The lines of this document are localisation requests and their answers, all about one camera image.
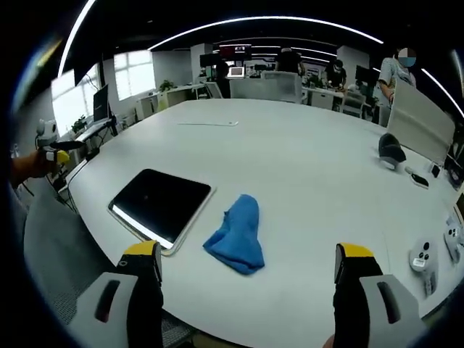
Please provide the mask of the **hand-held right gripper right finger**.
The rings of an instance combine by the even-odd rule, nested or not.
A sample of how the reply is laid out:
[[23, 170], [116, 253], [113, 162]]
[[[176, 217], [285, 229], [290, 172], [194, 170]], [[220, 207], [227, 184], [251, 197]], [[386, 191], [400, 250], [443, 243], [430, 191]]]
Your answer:
[[412, 347], [425, 332], [418, 301], [373, 253], [336, 245], [333, 347]]

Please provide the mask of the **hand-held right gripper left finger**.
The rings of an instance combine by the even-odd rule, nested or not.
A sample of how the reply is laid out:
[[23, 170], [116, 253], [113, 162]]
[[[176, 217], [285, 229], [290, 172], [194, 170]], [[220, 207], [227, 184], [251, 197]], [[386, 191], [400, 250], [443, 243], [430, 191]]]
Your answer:
[[162, 306], [161, 245], [142, 241], [78, 297], [70, 333], [80, 347], [162, 347]]

